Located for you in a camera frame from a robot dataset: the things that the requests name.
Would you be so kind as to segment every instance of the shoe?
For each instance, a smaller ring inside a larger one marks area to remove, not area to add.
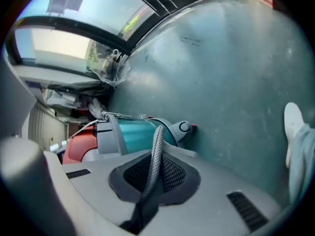
[[[304,121],[299,107],[295,103],[289,102],[285,106],[284,110],[284,130],[288,143],[285,159],[285,165],[287,168],[290,166],[291,146],[293,139],[297,132],[303,127],[303,125]]]

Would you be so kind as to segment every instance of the leg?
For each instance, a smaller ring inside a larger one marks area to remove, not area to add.
[[[284,111],[288,139],[286,166],[289,168],[289,196],[293,203],[303,197],[315,169],[315,130],[305,124],[298,106],[288,103]]]

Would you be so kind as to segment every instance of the red plastic part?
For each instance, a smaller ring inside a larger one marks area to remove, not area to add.
[[[97,148],[97,140],[92,126],[70,138],[64,152],[63,164],[80,163],[84,154],[93,148]]]

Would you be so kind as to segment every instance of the window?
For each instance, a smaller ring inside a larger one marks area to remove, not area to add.
[[[15,30],[16,44],[22,59],[80,73],[111,69],[113,50],[89,38],[73,33],[27,28]]]
[[[153,13],[142,0],[32,0],[19,18],[69,18],[127,39]]]

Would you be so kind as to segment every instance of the teal container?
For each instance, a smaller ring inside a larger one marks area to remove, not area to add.
[[[153,136],[156,128],[160,125],[165,127],[165,140],[177,146],[169,129],[161,122],[150,119],[118,119],[119,127],[122,131],[128,153],[152,149]]]

